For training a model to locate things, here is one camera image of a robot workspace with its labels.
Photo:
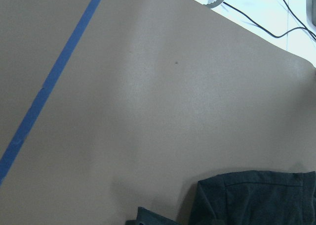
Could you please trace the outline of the black graphic t-shirt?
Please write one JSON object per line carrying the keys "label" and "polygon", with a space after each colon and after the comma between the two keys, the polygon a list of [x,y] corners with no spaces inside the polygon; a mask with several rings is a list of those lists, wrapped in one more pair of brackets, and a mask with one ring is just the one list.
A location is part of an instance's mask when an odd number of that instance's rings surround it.
{"label": "black graphic t-shirt", "polygon": [[233,172],[197,182],[190,225],[314,225],[316,173]]}

